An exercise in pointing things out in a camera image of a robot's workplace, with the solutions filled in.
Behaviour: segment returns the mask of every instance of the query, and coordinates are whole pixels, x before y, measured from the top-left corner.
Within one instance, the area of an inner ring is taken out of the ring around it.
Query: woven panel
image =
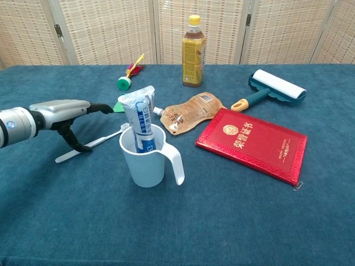
[[[79,64],[129,64],[142,53],[142,63],[153,63],[149,4],[149,0],[60,0]]]
[[[309,63],[331,4],[330,0],[259,0],[245,63]]]
[[[13,65],[61,65],[40,0],[0,1],[0,58]]]
[[[207,64],[231,64],[236,58],[238,31],[242,14],[241,0],[168,1],[159,0],[160,54],[163,64],[180,64],[182,37],[189,15],[201,16],[201,30],[206,36]]]
[[[355,63],[355,2],[341,0],[338,5],[315,63]]]

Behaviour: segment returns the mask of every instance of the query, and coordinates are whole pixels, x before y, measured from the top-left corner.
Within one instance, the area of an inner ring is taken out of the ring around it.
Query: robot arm
[[[83,100],[55,100],[32,104],[27,108],[0,111],[0,148],[37,136],[39,130],[57,130],[70,147],[91,151],[81,145],[70,129],[79,116],[101,111],[113,112],[107,104],[92,104]]]

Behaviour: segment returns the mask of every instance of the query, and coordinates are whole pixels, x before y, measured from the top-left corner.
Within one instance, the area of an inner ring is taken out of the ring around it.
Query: red book
[[[306,142],[306,135],[221,108],[196,145],[296,186]]]

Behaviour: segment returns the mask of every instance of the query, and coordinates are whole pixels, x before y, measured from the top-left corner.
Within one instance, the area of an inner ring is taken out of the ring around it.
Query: yellow bottle cap
[[[189,26],[199,26],[201,18],[199,15],[189,16]]]

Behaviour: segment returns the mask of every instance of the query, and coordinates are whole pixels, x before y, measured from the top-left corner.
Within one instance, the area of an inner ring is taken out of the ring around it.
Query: measuring cup
[[[156,150],[139,154],[136,152],[134,132],[130,126],[120,136],[119,143],[126,159],[133,181],[140,187],[154,187],[164,177],[165,157],[173,167],[177,185],[185,179],[181,155],[177,148],[166,142],[164,130],[152,124]]]

